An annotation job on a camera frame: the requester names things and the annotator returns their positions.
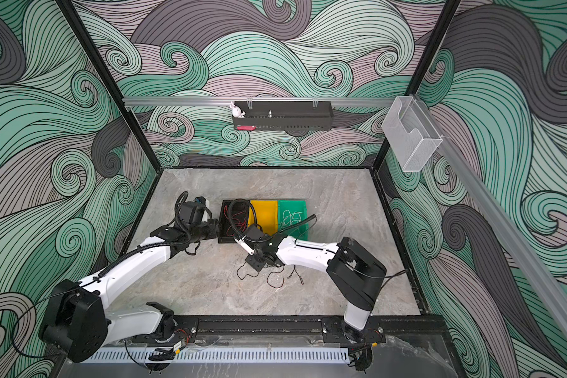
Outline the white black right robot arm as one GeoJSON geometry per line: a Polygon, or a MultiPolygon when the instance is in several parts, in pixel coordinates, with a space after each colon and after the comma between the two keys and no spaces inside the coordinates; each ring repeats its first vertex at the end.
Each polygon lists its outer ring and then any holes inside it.
{"type": "Polygon", "coordinates": [[[347,327],[361,332],[373,313],[387,269],[355,239],[338,243],[315,243],[293,236],[267,236],[236,241],[260,263],[301,266],[326,273],[346,299],[343,320],[347,327]]]}

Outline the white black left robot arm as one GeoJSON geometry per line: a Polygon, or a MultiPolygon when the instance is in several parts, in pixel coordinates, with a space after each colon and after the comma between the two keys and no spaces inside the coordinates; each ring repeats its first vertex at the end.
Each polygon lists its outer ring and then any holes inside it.
{"type": "Polygon", "coordinates": [[[170,308],[147,302],[133,310],[110,310],[115,299],[152,269],[190,245],[217,239],[219,223],[209,219],[189,232],[173,226],[154,230],[135,250],[77,282],[63,280],[53,289],[39,327],[39,338],[72,362],[83,362],[101,347],[146,335],[170,342],[177,324],[170,308]]]}

